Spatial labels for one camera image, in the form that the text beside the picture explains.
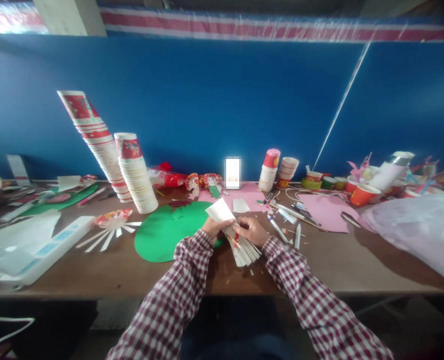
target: person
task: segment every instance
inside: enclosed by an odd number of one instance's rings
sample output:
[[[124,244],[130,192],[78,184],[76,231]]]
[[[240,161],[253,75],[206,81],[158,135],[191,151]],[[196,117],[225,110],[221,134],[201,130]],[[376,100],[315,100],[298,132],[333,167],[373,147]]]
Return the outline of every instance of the person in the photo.
[[[234,222],[209,217],[194,236],[180,241],[174,264],[146,296],[106,360],[180,358],[183,331],[205,294],[216,236],[229,226],[262,249],[269,274],[294,305],[300,325],[308,331],[321,359],[393,359],[377,336],[312,274],[298,251],[269,236],[256,218],[239,218],[240,226]]]

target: glue bottle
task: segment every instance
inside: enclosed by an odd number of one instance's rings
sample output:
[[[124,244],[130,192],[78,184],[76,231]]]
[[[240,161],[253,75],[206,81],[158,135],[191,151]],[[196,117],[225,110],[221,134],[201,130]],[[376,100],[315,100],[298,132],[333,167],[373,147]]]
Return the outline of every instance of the glue bottle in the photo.
[[[390,159],[383,162],[375,175],[368,182],[369,185],[379,189],[380,195],[374,197],[371,203],[376,203],[384,195],[386,190],[409,167],[415,155],[408,151],[396,151]]]
[[[176,172],[168,172],[156,168],[149,167],[147,169],[148,176],[150,177],[150,182],[153,187],[158,188],[178,188],[184,185],[186,181],[186,176],[176,173]]]

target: pink paper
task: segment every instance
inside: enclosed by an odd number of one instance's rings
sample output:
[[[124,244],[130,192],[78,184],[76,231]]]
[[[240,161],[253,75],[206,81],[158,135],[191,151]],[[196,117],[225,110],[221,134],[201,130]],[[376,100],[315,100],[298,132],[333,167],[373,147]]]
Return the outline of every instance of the pink paper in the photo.
[[[228,208],[231,212],[234,211],[233,200],[234,199],[245,199],[251,212],[264,212],[268,211],[271,207],[268,205],[260,206],[257,200],[264,201],[265,196],[262,192],[257,190],[257,184],[254,182],[242,183],[239,190],[225,190],[223,191],[229,193],[229,196],[224,193],[220,193],[221,197],[225,200]],[[199,201],[205,201],[209,203],[215,203],[218,199],[212,197],[211,192],[207,189],[200,189],[200,195],[198,197]]]
[[[365,229],[374,232],[365,220],[349,204],[336,196],[297,195],[312,217],[322,228],[334,233],[348,233],[348,222],[341,216],[346,212]]]

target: smartphone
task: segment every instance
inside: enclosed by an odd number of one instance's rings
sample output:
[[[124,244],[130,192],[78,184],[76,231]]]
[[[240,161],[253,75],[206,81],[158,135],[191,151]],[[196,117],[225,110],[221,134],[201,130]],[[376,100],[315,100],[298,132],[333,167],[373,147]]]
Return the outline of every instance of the smartphone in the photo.
[[[227,190],[239,190],[241,188],[241,163],[240,156],[225,157],[224,179]]]

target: stack of paper cups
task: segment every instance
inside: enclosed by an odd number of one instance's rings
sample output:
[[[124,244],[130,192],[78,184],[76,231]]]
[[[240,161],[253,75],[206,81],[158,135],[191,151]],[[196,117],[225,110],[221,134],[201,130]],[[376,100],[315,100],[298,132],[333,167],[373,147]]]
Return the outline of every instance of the stack of paper cups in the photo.
[[[132,195],[124,181],[114,137],[106,123],[89,103],[83,91],[57,91],[77,131],[82,135],[100,168],[122,203],[132,201]]]
[[[278,170],[277,187],[279,189],[285,189],[289,186],[294,174],[299,166],[299,160],[293,157],[284,157],[282,164]]]
[[[280,150],[267,150],[267,154],[265,155],[265,160],[262,165],[262,172],[260,173],[260,180],[258,181],[259,191],[269,192],[272,190],[274,180],[276,179],[277,175],[277,167],[279,166],[280,156]]]
[[[140,214],[153,212],[159,206],[139,141],[134,133],[116,132],[118,164],[133,202]]]

